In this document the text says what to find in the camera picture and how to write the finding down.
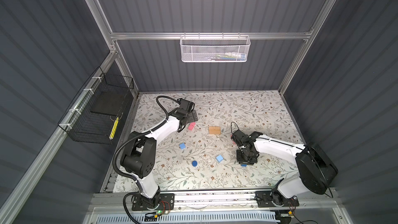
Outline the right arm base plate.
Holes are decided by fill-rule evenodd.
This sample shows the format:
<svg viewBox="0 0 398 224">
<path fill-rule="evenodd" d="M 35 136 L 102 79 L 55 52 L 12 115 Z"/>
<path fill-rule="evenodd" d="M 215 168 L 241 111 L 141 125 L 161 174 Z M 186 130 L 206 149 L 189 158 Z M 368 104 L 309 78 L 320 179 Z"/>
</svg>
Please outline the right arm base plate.
<svg viewBox="0 0 398 224">
<path fill-rule="evenodd" d="M 298 207 L 300 203 L 296 196 L 285 198 L 282 194 L 273 191 L 256 191 L 255 200 L 258 207 Z"/>
</svg>

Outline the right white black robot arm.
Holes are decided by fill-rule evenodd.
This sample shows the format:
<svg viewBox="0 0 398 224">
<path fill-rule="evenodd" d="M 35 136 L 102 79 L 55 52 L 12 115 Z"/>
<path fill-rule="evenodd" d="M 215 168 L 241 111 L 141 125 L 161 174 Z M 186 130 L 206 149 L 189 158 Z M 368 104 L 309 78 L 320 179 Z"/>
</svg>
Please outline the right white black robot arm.
<svg viewBox="0 0 398 224">
<path fill-rule="evenodd" d="M 276 206 L 284 206 L 305 192 L 325 194 L 339 173 L 332 160 L 315 143 L 294 144 L 261 132 L 245 134 L 239 129 L 232 132 L 231 140 L 238 147 L 236 158 L 241 165 L 253 166 L 258 162 L 260 154 L 266 153 L 297 167 L 295 175 L 280 179 L 270 191 L 268 198 Z"/>
</svg>

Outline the natural wood plank block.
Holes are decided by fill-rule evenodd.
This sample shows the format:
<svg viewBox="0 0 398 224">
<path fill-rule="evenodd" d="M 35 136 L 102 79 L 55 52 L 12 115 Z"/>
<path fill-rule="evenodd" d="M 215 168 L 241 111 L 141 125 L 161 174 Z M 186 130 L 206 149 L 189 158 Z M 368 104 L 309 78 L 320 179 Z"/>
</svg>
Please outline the natural wood plank block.
<svg viewBox="0 0 398 224">
<path fill-rule="evenodd" d="M 220 127 L 209 127 L 209 131 L 221 131 Z"/>
</svg>

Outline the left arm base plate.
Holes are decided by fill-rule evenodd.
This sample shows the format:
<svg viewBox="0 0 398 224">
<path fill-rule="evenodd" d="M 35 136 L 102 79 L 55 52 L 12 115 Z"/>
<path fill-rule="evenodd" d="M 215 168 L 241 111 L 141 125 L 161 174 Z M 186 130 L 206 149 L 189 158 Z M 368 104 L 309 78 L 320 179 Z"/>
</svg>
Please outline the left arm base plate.
<svg viewBox="0 0 398 224">
<path fill-rule="evenodd" d="M 160 193 L 154 198 L 146 198 L 141 194 L 133 194 L 132 196 L 132 211 L 168 211 L 174 209 L 174 194 Z"/>
</svg>

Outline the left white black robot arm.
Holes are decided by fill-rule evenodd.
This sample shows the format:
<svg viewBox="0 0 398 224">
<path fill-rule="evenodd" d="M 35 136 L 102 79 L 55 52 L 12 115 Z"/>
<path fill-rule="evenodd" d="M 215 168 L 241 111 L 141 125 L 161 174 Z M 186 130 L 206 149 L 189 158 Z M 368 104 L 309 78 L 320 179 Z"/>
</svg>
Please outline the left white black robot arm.
<svg viewBox="0 0 398 224">
<path fill-rule="evenodd" d="M 153 177 L 157 145 L 169 135 L 181 132 L 188 124 L 197 121 L 195 103 L 183 98 L 174 99 L 160 95 L 155 99 L 164 119 L 145 132 L 131 132 L 113 156 L 115 172 L 132 179 L 141 196 L 150 201 L 159 199 L 160 188 Z"/>
</svg>

